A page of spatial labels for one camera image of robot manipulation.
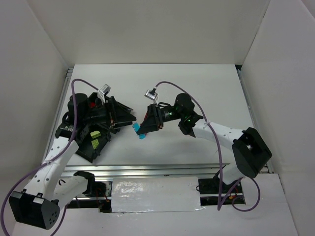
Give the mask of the blue lego brick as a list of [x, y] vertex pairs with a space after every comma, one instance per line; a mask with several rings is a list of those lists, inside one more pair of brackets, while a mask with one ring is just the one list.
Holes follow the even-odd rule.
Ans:
[[136, 132], [137, 136], [139, 139], [143, 140], [144, 138], [146, 138], [146, 134], [138, 134], [138, 130], [140, 129], [140, 125], [135, 122], [133, 125], [132, 125], [132, 128], [134, 129], [134, 131]]

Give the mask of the light green slope lego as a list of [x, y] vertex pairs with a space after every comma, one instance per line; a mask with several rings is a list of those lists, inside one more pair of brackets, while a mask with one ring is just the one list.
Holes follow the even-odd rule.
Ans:
[[95, 139], [95, 138], [101, 136], [101, 132], [97, 131], [97, 130], [93, 131], [93, 132], [90, 133], [90, 136], [91, 136], [92, 139]]

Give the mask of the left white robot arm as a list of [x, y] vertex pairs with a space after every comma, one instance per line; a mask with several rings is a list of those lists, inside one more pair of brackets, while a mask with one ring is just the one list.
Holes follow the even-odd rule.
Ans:
[[46, 158], [22, 191], [13, 190], [8, 201], [17, 222], [51, 229], [72, 198], [95, 195], [101, 185], [94, 174], [77, 171], [59, 185], [60, 177], [75, 154], [92, 163], [121, 127], [132, 125], [132, 108], [115, 97], [77, 93], [69, 98], [67, 112], [55, 132]]

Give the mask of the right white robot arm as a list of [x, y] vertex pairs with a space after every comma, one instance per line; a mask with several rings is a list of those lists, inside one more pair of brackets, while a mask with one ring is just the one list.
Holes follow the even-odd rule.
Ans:
[[240, 178], [255, 178], [272, 157], [256, 129], [234, 129], [207, 121], [194, 111], [195, 105], [186, 93], [178, 94], [174, 105], [158, 103], [158, 95], [153, 90], [148, 90], [145, 97], [153, 104], [147, 107], [138, 135], [161, 130], [164, 123], [178, 120], [178, 127], [184, 135], [212, 141], [233, 153], [234, 162], [223, 167], [212, 179], [211, 187], [218, 191], [231, 187]]

